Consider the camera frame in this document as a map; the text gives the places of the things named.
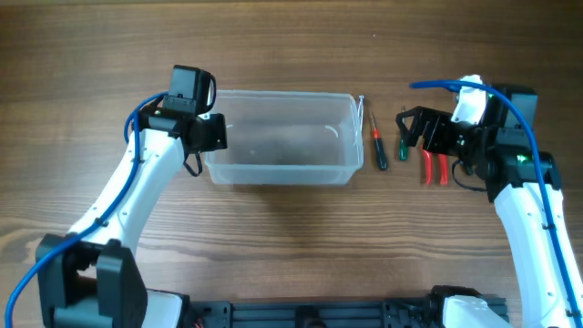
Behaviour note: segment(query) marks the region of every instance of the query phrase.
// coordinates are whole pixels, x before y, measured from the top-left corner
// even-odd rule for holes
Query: wooden tabletop
[[[214,185],[182,170],[142,233],[149,288],[194,300],[380,299],[435,284],[507,298],[520,324],[506,234],[486,195],[422,180],[395,158],[401,106],[453,111],[417,80],[481,74],[533,87],[541,149],[555,156],[583,262],[583,5],[575,1],[243,1],[0,7],[0,306],[46,233],[63,234],[121,159],[123,122],[202,67],[219,88],[364,94],[391,154],[338,188]],[[480,182],[464,179],[468,184]],[[15,311],[40,325],[36,281]]]

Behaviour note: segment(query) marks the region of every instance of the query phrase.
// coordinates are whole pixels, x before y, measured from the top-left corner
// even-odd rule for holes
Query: white plastic bin
[[[219,90],[229,147],[204,154],[218,184],[343,185],[363,166],[348,94]]]

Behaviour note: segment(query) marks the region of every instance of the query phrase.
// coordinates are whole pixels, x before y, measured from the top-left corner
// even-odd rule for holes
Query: blue tube
[[[138,107],[134,111],[132,111],[132,113],[129,115],[128,119],[126,120],[126,126],[124,127],[124,138],[126,139],[126,142],[128,142],[128,126],[129,126],[129,123],[131,121],[133,121],[133,123],[134,123],[134,131],[137,131],[137,133],[134,133],[134,141],[135,141],[134,149],[136,150],[134,153],[136,154],[137,158],[133,162],[133,165],[131,167],[131,171],[129,172],[128,179],[126,180],[126,183],[124,184],[123,188],[121,189],[119,194],[116,196],[116,198],[111,202],[109,207],[107,207],[107,209],[101,215],[100,219],[102,220],[102,222],[107,221],[109,219],[109,217],[111,216],[111,214],[113,213],[113,211],[116,210],[116,207],[124,199],[124,197],[128,193],[128,190],[134,181],[134,178],[138,174],[138,168],[139,168],[139,133],[138,133],[139,132],[139,119],[138,119],[138,112],[140,109],[142,109],[144,106],[146,106],[147,103],[149,103],[150,101],[153,101],[153,100],[157,99],[158,97],[166,95],[166,94],[168,94],[168,92],[162,92],[162,93],[159,93],[157,95],[154,95],[154,96],[149,97],[148,99],[142,101],[138,105]],[[23,279],[17,284],[14,291],[10,295],[10,298],[8,299],[8,303],[6,304],[6,312],[5,312],[5,327],[6,328],[12,328],[12,326],[13,326],[12,325],[12,315],[13,315],[13,312],[15,310],[16,301],[18,300],[18,296],[20,296],[20,294],[22,293],[22,290],[24,290],[26,285],[35,277],[35,275],[40,270],[42,270],[45,266],[47,266],[55,257],[66,252],[66,250],[68,250],[69,248],[71,248],[73,245],[80,242],[81,240],[83,240],[86,236],[95,232],[97,229],[99,229],[99,227],[101,227],[100,222],[97,222],[97,221],[94,222],[92,225],[90,225],[84,231],[81,231],[79,234],[73,235],[70,238],[68,238],[67,240],[63,241],[61,244],[59,244],[53,250],[51,250],[47,255],[45,255],[42,259],[40,259],[37,263],[35,263],[35,265],[33,265],[33,267],[30,269],[30,271],[28,271],[26,273],[26,275],[23,277]]]
[[[553,213],[551,212],[550,209],[550,202],[548,200],[547,188],[545,188],[545,180],[543,179],[543,174],[540,169],[540,157],[538,156],[538,144],[537,140],[535,139],[535,134],[528,125],[522,113],[520,113],[518,108],[512,103],[512,101],[510,101],[510,99],[508,99],[504,94],[494,89],[493,87],[488,87],[479,83],[459,80],[436,80],[415,82],[412,83],[410,87],[411,88],[443,87],[451,92],[457,93],[460,92],[462,87],[473,87],[476,89],[484,90],[485,92],[498,97],[508,107],[508,109],[510,109],[512,114],[514,114],[517,117],[518,122],[520,122],[520,125],[524,128],[524,131],[527,133],[528,142],[530,143],[530,148],[532,148],[532,156],[535,164],[535,173],[537,174],[538,187],[540,188],[540,195],[543,200],[543,208],[545,209],[545,215],[547,217],[547,225],[548,226],[555,225]],[[557,229],[548,229],[548,233],[550,233],[550,239],[553,244],[553,251],[555,252],[555,256],[557,257],[558,269],[560,271],[563,284],[565,285],[565,290],[567,291],[568,297],[567,301],[571,305],[571,312],[580,313],[577,305],[577,297],[575,296],[575,291],[573,289],[573,285],[568,275],[567,264],[565,263],[563,251],[561,250],[561,246],[558,241]],[[583,322],[581,322],[580,315],[579,317],[574,317],[573,321],[575,322],[575,326],[577,328],[583,328]]]

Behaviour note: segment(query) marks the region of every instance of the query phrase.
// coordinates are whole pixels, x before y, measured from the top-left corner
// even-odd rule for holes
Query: red handle
[[[423,157],[425,157],[425,185],[429,186],[433,177],[433,164],[431,162],[431,153],[427,150],[423,150]]]
[[[441,170],[439,184],[446,186],[449,177],[449,169],[447,168],[447,156],[444,154],[439,154],[439,169]]]

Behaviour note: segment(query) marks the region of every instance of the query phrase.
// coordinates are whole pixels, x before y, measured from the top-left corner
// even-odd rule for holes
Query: black screwdriver
[[[373,128],[374,150],[376,150],[376,165],[378,165],[380,170],[387,170],[389,168],[389,161],[384,154],[383,140],[381,139],[379,130],[376,129],[376,119],[374,118],[373,112],[370,109],[368,112],[371,116],[371,127]]]

